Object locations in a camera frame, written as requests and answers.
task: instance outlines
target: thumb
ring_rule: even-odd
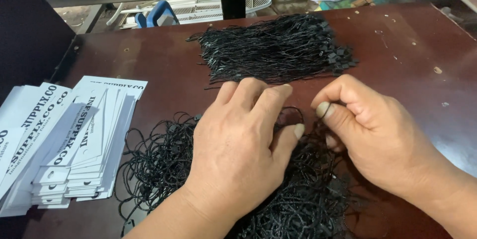
[[[322,102],[316,108],[316,115],[346,143],[347,138],[352,136],[358,129],[363,128],[355,118],[355,115],[346,107],[336,103]]]
[[[275,135],[270,146],[273,162],[285,170],[290,161],[291,152],[305,132],[305,125],[299,123],[283,127]]]

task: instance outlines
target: black string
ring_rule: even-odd
[[[351,49],[335,45],[321,16],[291,15],[249,27],[209,28],[192,35],[210,68],[210,84],[258,78],[268,84],[339,76],[356,66]]]
[[[118,170],[128,196],[119,198],[119,214],[125,223],[136,210],[149,214],[171,193],[182,187],[190,172],[193,133],[200,115],[176,113],[174,120],[162,120],[148,137],[136,128],[141,139],[134,148],[126,140],[125,155],[131,157]],[[294,107],[283,108],[274,131],[283,126],[303,123],[303,115]],[[293,151],[282,185],[255,210],[240,219],[227,239],[330,239],[344,238],[344,213],[350,193],[347,179],[334,169],[338,155],[327,149],[321,121],[305,135]],[[134,208],[124,214],[124,204]]]

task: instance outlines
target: hand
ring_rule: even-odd
[[[330,104],[336,101],[346,106]],[[334,132],[326,139],[328,146],[337,151],[346,146],[361,174],[390,193],[406,199],[432,170],[450,164],[396,99],[352,76],[340,76],[323,88],[312,108]]]
[[[182,191],[205,217],[235,221],[264,201],[283,181],[304,125],[273,126],[291,95],[288,84],[268,88],[246,78],[226,82],[194,131],[194,157]]]

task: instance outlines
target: forearm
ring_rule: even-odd
[[[218,212],[201,212],[190,192],[180,188],[161,203],[126,239],[221,239],[235,219]]]
[[[445,158],[439,162],[433,164],[427,180],[406,199],[441,224],[454,239],[477,238],[477,178]]]

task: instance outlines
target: dark wood panel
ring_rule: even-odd
[[[477,114],[472,108],[477,103],[477,42],[430,4],[371,6],[323,14],[338,41],[352,46],[361,60],[346,73],[396,97],[446,157],[477,175]],[[217,28],[245,26],[262,19],[210,24]],[[202,113],[217,90],[203,90],[208,85],[208,69],[196,65],[201,61],[198,44],[185,39],[207,27],[209,23],[200,23],[80,36],[83,46],[64,84],[73,86],[83,75],[149,81],[131,124],[144,132],[177,111]],[[437,74],[435,67],[442,73]],[[294,93],[286,105],[304,109],[308,128],[315,120],[310,102],[331,80],[291,83]],[[450,238],[423,212],[372,186],[348,165],[361,184],[356,191],[376,200],[367,205],[369,216],[362,217],[357,226],[350,225],[357,235]],[[24,238],[116,239],[122,228],[117,205],[115,199],[108,199],[72,202],[67,210],[31,210]]]

